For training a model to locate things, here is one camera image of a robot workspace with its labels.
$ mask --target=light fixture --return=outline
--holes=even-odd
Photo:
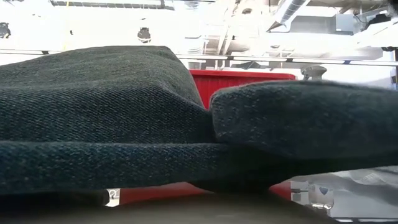
[[[0,39],[8,39],[11,36],[8,25],[8,22],[0,22]]]
[[[237,57],[237,56],[234,56],[234,60],[256,61],[256,62],[286,62],[287,58],[276,58],[276,57]]]
[[[336,220],[339,222],[354,222],[353,220],[348,218],[337,218]]]
[[[12,49],[0,49],[0,54],[22,54],[22,55],[45,55],[45,54],[56,54],[60,53],[57,51],[48,50],[12,50]]]
[[[138,40],[141,41],[143,44],[148,44],[151,41],[149,28],[148,27],[141,27],[137,34]]]
[[[250,14],[252,12],[252,9],[243,9],[242,10],[242,14],[246,15],[246,14]]]
[[[398,62],[379,62],[372,60],[350,61],[350,65],[379,65],[379,66],[398,66]]]
[[[177,55],[179,59],[202,59],[202,60],[226,60],[227,56],[222,55]]]
[[[206,60],[199,60],[199,59],[181,59],[184,62],[191,62],[191,63],[206,63]]]
[[[315,59],[315,58],[293,58],[292,61],[298,63],[330,63],[330,64],[344,63],[344,60]]]

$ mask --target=red plastic bin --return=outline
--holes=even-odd
[[[248,83],[295,80],[295,76],[286,73],[235,72],[222,70],[190,70],[199,90],[205,108],[209,107],[212,94],[221,89]]]

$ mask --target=ceiling duct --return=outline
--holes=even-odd
[[[274,14],[275,22],[268,28],[267,31],[286,25],[294,20],[297,16],[297,11],[306,6],[310,0],[281,0],[278,9]]]
[[[132,0],[124,2],[107,2],[111,0],[85,0],[85,2],[76,1],[54,1],[50,0],[53,6],[65,6],[65,7],[101,7],[101,8],[118,8],[118,9],[167,9],[174,10],[174,6],[171,1],[160,0]]]

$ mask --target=fabric upholstery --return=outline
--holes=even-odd
[[[184,181],[260,192],[398,156],[395,92],[258,83],[220,90],[207,111],[165,47],[73,50],[2,66],[0,79],[0,195]]]

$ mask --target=red surface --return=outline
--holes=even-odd
[[[269,188],[269,190],[277,194],[278,196],[286,199],[286,200],[291,200],[292,199],[292,188],[290,181],[284,181],[280,184],[275,184]]]
[[[291,200],[292,190],[290,181],[273,185],[269,190],[278,196]],[[161,200],[164,198],[182,197],[189,195],[208,194],[206,190],[199,189],[191,184],[182,182],[176,184],[167,184],[158,187],[143,187],[135,189],[120,190],[120,204],[141,202],[145,200]]]
[[[205,108],[212,94],[221,89],[248,83],[272,80],[295,80],[294,75],[265,72],[232,72],[221,70],[190,70]]]
[[[188,195],[198,195],[208,193],[188,183],[167,184],[157,187],[143,187],[135,189],[121,189],[121,205],[131,202],[141,202],[144,200],[158,200],[163,198],[181,197]]]

